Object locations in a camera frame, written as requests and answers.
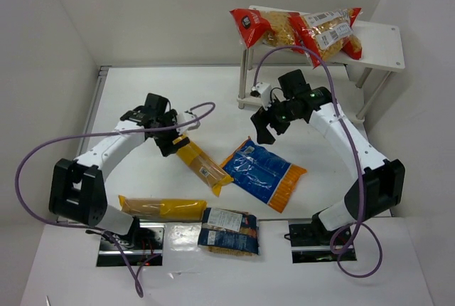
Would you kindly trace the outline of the blue orange spaghetti bag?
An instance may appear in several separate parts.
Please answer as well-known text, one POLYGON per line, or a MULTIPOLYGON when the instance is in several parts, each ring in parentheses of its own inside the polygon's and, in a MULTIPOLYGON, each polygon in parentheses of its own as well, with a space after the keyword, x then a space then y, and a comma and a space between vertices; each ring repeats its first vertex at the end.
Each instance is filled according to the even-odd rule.
POLYGON ((221 167, 247 193, 282 213, 307 170, 247 138, 221 167))

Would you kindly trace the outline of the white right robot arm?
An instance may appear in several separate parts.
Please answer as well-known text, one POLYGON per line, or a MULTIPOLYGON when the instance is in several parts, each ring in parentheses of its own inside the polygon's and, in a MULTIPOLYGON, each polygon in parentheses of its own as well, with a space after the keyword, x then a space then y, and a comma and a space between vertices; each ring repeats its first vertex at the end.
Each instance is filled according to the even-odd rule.
POLYGON ((334 233, 358 220, 366 221, 400 203, 405 167, 377 151, 342 113, 325 87, 311 88, 301 70, 279 77, 284 98, 280 100, 268 83, 257 83, 251 90, 262 106, 251 117, 257 142, 274 144, 275 131, 281 135, 291 122, 303 120, 317 130, 335 149, 354 182, 337 203, 313 215, 311 229, 317 236, 334 233))

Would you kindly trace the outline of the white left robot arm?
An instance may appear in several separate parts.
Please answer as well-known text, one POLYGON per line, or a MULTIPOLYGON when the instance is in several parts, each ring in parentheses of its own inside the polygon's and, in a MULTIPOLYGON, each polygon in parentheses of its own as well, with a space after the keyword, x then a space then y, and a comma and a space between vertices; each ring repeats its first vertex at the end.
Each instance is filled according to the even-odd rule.
POLYGON ((177 112, 168 110, 169 105, 167 98, 149 93, 143 105, 120 117, 112 136, 105 137, 73 160, 59 160, 53 169, 49 211, 133 241, 140 227, 139 219, 108 204, 105 180, 133 149, 148 138, 154 139, 163 156, 176 152, 173 141, 178 132, 175 129, 144 131, 176 124, 177 112))

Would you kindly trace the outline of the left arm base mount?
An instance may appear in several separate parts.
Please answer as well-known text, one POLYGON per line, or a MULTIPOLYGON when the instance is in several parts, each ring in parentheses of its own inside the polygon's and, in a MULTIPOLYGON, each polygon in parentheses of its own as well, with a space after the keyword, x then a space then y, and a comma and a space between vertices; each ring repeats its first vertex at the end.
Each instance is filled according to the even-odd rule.
MULTIPOLYGON (((128 242, 117 235, 120 248, 133 267, 162 266, 165 225, 164 223, 141 222, 139 235, 128 242)), ((108 238, 101 236, 97 254, 97 267, 124 267, 126 264, 116 245, 108 238)))

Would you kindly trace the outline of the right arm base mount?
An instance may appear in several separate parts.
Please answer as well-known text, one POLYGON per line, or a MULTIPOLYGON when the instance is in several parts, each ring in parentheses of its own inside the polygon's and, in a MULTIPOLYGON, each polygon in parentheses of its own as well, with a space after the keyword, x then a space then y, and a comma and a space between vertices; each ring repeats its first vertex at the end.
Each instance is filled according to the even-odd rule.
POLYGON ((334 231, 319 233, 310 223, 289 222, 284 239, 291 244, 292 263, 336 262, 338 256, 331 251, 330 239, 334 231))

